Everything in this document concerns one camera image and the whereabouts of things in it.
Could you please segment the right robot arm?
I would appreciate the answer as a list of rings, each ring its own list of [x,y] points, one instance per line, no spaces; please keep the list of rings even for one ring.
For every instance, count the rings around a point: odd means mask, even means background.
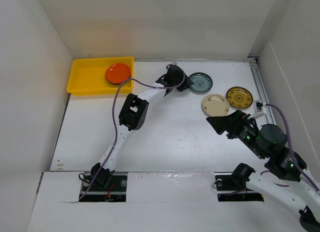
[[[228,139],[238,139],[259,159],[267,160],[265,168],[293,190],[278,187],[251,166],[240,163],[233,172],[219,172],[215,176],[214,187],[222,196],[235,197],[248,190],[257,192],[289,211],[306,231],[319,231],[320,193],[312,183],[302,180],[307,164],[286,146],[287,135],[278,126],[265,124],[259,128],[256,120],[241,110],[206,120],[218,135],[226,132]]]

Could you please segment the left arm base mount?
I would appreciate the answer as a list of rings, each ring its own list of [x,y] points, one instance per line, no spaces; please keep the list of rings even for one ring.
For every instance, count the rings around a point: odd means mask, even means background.
[[[88,173],[80,173],[81,181],[79,202],[126,202],[128,174],[115,173],[108,188],[94,182],[89,191],[91,176]]]

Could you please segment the yellow brown plate front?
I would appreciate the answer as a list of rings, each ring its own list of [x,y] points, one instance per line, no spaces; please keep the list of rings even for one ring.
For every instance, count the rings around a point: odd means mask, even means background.
[[[125,83],[130,82],[130,81],[131,81],[131,78],[125,79],[125,80],[123,80],[123,81],[120,82],[120,83],[115,83],[115,82],[111,82],[111,81],[107,80],[107,82],[108,82],[109,84],[114,85],[114,86],[124,85]]]

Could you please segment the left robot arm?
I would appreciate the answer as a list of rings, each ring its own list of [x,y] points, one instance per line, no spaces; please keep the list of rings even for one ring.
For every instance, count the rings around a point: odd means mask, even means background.
[[[148,89],[137,95],[128,94],[118,119],[115,116],[115,105],[119,91],[115,94],[111,110],[115,137],[105,154],[90,171],[90,185],[95,184],[100,190],[106,190],[111,186],[120,154],[133,133],[141,129],[145,123],[149,105],[164,98],[174,89],[182,92],[194,84],[181,69],[168,70],[153,85],[144,84],[134,78],[125,80],[128,81],[135,81]]]

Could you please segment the blue patterned plate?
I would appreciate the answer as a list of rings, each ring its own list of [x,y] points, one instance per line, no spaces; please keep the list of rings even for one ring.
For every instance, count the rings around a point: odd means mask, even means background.
[[[190,90],[196,94],[207,93],[214,84],[212,78],[208,74],[202,72],[193,73],[189,78],[194,82],[190,87]]]

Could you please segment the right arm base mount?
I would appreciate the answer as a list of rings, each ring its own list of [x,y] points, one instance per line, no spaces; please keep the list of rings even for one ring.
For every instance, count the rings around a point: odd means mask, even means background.
[[[217,172],[212,188],[219,202],[264,202],[263,196],[253,190],[237,187],[231,181],[231,172]]]

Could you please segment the orange plate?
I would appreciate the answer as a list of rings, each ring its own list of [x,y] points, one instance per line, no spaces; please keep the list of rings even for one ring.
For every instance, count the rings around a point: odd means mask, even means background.
[[[105,72],[106,80],[114,85],[121,84],[131,76],[131,68],[124,63],[109,66]]]

